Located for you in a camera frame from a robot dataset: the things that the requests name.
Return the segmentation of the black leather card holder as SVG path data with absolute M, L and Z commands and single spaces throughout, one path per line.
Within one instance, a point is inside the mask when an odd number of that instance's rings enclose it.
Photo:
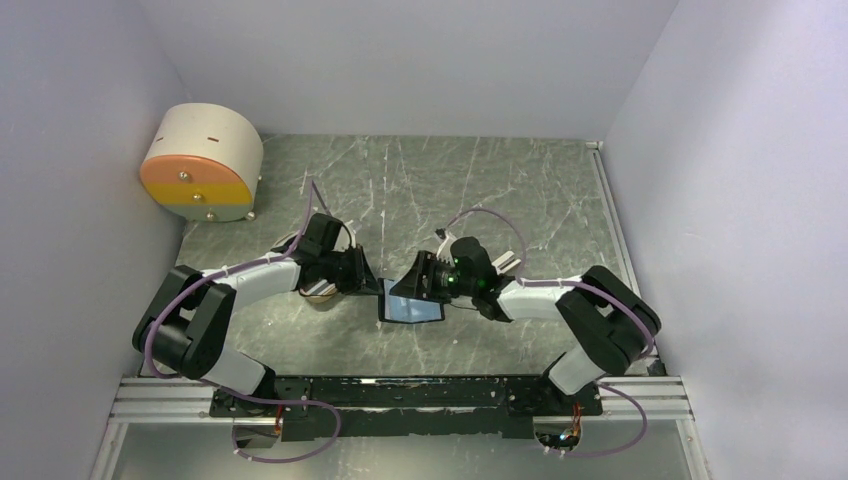
M 392 295 L 390 290 L 397 283 L 396 280 L 380 278 L 379 283 L 381 293 L 378 296 L 378 319 L 380 322 L 416 325 L 445 320 L 442 304 Z

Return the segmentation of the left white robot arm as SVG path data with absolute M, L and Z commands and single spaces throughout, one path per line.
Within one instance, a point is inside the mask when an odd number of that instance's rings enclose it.
M 277 400 L 274 370 L 227 346 L 233 313 L 272 296 L 378 295 L 381 288 L 350 227 L 316 213 L 304 228 L 259 258 L 217 270 L 174 267 L 136 327 L 131 344 L 151 373 L 204 381 L 236 393 L 261 416 Z

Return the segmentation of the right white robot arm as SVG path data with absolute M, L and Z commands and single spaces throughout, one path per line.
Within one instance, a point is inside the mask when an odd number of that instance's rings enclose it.
M 436 252 L 421 250 L 410 270 L 386 289 L 389 298 L 446 305 L 466 297 L 483 317 L 564 322 L 576 347 L 545 370 L 542 406 L 562 414 L 578 392 L 604 376 L 624 374 L 651 354 L 662 328 L 656 312 L 618 276 L 593 266 L 567 279 L 527 280 L 498 270 L 474 237 L 446 240 Z

